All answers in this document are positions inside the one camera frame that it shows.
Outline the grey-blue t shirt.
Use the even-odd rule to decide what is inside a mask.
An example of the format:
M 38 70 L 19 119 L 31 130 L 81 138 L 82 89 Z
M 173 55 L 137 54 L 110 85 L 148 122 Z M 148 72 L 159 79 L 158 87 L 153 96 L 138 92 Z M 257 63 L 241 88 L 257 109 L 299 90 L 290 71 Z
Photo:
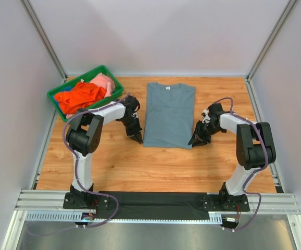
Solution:
M 183 83 L 147 84 L 145 147 L 191 149 L 196 88 Z

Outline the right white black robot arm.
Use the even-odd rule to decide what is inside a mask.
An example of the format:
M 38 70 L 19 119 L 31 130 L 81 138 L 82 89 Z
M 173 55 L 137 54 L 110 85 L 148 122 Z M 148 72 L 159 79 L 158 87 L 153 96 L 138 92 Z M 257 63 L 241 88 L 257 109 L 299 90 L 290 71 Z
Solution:
M 213 103 L 203 111 L 189 141 L 190 146 L 203 146 L 211 136 L 228 131 L 236 135 L 237 167 L 218 194 L 203 194 L 200 202 L 205 211 L 249 211 L 248 186 L 257 173 L 275 162 L 276 151 L 267 122 L 252 122 L 232 111 L 224 111 L 220 103 Z

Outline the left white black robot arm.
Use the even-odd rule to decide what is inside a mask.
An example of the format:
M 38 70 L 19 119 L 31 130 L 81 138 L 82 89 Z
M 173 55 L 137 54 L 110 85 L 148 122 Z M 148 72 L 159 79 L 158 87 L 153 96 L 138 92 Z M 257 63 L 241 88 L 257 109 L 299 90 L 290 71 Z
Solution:
M 100 195 L 94 194 L 92 161 L 97 150 L 103 126 L 112 121 L 121 122 L 127 137 L 143 144 L 138 117 L 140 103 L 128 95 L 123 99 L 92 110 L 80 108 L 63 128 L 64 144 L 72 152 L 73 182 L 64 198 L 64 209 L 94 209 Z

